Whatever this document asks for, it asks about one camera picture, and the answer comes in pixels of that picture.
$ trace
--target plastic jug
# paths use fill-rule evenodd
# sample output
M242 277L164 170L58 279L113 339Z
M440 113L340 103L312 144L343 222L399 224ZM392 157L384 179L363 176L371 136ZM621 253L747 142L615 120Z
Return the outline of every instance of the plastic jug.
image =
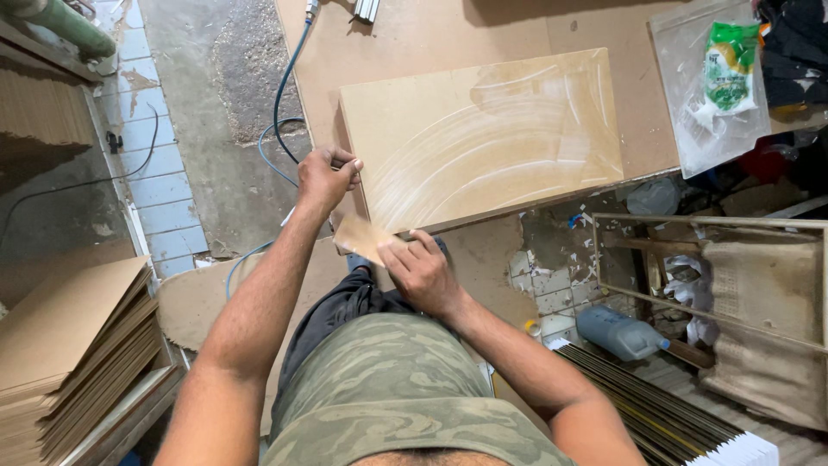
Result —
M575 324L579 335L622 361L642 359L670 346L670 341L646 322L616 313L602 304L581 311Z

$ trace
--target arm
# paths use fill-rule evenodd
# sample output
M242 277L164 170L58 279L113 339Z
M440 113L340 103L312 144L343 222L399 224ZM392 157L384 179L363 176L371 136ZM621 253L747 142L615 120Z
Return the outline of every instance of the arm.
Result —
M582 466L642 465L613 405L568 362L474 301L423 231L407 246L378 247L397 289L415 308L452 327L549 424L552 440Z
M341 167L338 172L331 165ZM341 149L299 164L296 209L216 318L187 374L155 465L255 465L267 376L296 306L313 244L362 162Z

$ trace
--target person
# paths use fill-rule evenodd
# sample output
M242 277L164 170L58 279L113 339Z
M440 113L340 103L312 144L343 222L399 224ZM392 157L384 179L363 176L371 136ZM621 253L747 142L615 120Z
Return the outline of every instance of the person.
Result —
M210 329L156 466L257 464L265 384L316 234L362 167L340 148L299 164L296 209ZM263 465L644 464L597 388L474 301L427 233L411 236L378 247L397 291L379 291L370 268L350 261L349 277L301 321ZM492 396L457 336L548 423L551 439Z

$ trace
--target blue tiles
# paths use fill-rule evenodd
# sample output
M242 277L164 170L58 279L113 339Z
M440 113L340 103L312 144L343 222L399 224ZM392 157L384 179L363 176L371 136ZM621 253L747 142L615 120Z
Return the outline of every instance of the blue tiles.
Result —
M144 228L144 235L201 224L199 216L195 213L195 204L192 199L138 209L138 218Z
M169 278L175 274L186 272L195 268L193 256L186 255L177 259L162 260L155 262L156 274L159 278Z
M123 136L123 151L131 152L149 148L152 145L152 135L155 133L155 115L148 119L129 121L123 124L121 136ZM176 141L176 135L172 129L172 122L168 116L158 117L158 135L156 146L172 144Z
M121 164L127 173L132 173L141 167L147 160L150 149L142 149L121 154ZM184 163L181 161L181 154L178 152L178 144L169 144L156 147L152 151L152 157L147 165L140 172L127 178L129 181L140 180L149 177L158 177L170 173L183 172Z
M208 250L207 240L138 3L95 3L101 28L118 41L118 72L104 80L99 95L110 128L123 137L123 173L134 172L147 160L156 125L147 104L158 112L155 151L149 163L129 177L126 197L137 208L156 274L164 279L193 269L193 254Z
M201 226L148 235L147 245L152 253L152 260L156 261L193 255L208 249L205 231Z
M191 199L193 192L184 172L161 177L144 178L129 183L135 207L157 206L175 201Z
M155 107L160 117L170 114L164 101L164 93L160 87L151 87L135 92L122 92L103 97L103 110L111 124L155 118L155 114L147 104Z

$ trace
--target table surface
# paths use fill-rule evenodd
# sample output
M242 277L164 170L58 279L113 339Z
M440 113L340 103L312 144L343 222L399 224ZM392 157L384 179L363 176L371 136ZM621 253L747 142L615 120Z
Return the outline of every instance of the table surface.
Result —
M306 3L275 1L293 50ZM372 26L349 23L352 7L345 0L321 3L295 66L314 145L350 148L339 107L344 85L607 47L624 179L679 165L648 21L681 2L381 0ZM819 112L787 124L772 121L773 131L825 120Z

